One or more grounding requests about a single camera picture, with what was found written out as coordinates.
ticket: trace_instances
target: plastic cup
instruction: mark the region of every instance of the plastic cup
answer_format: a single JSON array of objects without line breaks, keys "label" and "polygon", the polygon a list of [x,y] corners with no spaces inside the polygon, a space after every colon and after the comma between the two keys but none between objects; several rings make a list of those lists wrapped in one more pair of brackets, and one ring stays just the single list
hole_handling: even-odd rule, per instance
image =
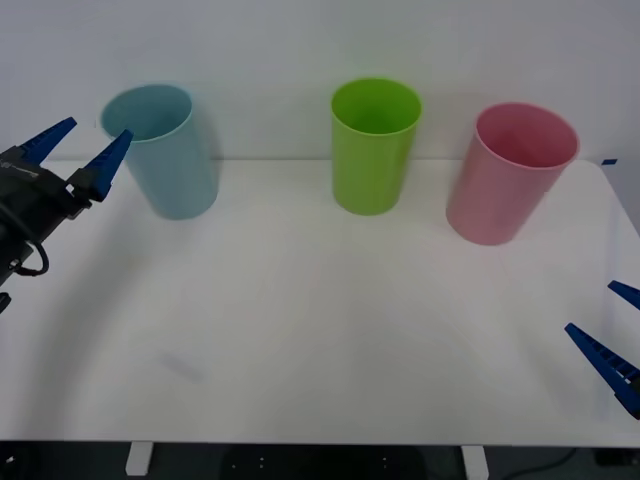
[{"label": "plastic cup", "polygon": [[510,241],[578,152],[565,120],[526,103],[487,108],[447,206],[449,224],[482,245]]},{"label": "plastic cup", "polygon": [[184,90],[146,85],[115,97],[100,116],[109,137],[125,128],[133,133],[125,162],[154,210],[173,220],[200,215],[217,195],[215,172],[192,111]]},{"label": "plastic cup", "polygon": [[393,80],[364,78],[340,87],[331,111],[336,201],[360,215],[386,212],[400,196],[420,97]]}]

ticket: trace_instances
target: table surface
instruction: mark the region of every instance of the table surface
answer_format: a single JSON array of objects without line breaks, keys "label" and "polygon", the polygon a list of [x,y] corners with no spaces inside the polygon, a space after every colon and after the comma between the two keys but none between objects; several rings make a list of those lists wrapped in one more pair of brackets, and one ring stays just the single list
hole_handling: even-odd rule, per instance
[{"label": "table surface", "polygon": [[181,222],[122,169],[47,240],[47,275],[4,285],[0,438],[640,446],[563,331],[640,364],[640,312],[606,289],[640,285],[640,239],[604,175],[574,163],[483,247],[445,219],[459,165],[414,161],[359,217],[328,161],[227,161]]}]

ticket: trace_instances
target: black cable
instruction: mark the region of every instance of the black cable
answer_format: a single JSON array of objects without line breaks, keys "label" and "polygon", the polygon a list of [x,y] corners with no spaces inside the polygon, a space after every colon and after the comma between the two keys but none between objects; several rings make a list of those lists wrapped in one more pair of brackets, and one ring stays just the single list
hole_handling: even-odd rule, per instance
[{"label": "black cable", "polygon": [[515,472],[510,473],[506,477],[503,477],[502,480],[513,480],[514,478],[521,477],[523,475],[529,475],[530,473],[538,473],[538,472],[546,472],[547,470],[551,470],[553,468],[559,467],[567,463],[578,451],[577,448],[572,448],[569,450],[562,458],[559,458],[553,463],[548,463],[546,465],[540,465],[539,467],[531,467],[524,468],[522,470],[517,470]]},{"label": "black cable", "polygon": [[42,243],[36,238],[36,235],[31,231],[27,225],[20,220],[20,218],[13,213],[4,203],[0,202],[0,212],[4,214],[4,216],[9,220],[9,222],[13,225],[13,227],[18,230],[25,237],[24,239],[33,245],[38,254],[40,255],[40,259],[42,260],[42,267],[40,270],[33,270],[31,268],[23,267],[22,264],[18,264],[15,267],[15,272],[18,275],[26,276],[26,277],[37,277],[40,275],[44,275],[49,271],[49,257],[47,256],[47,252],[44,251],[44,247]]}]

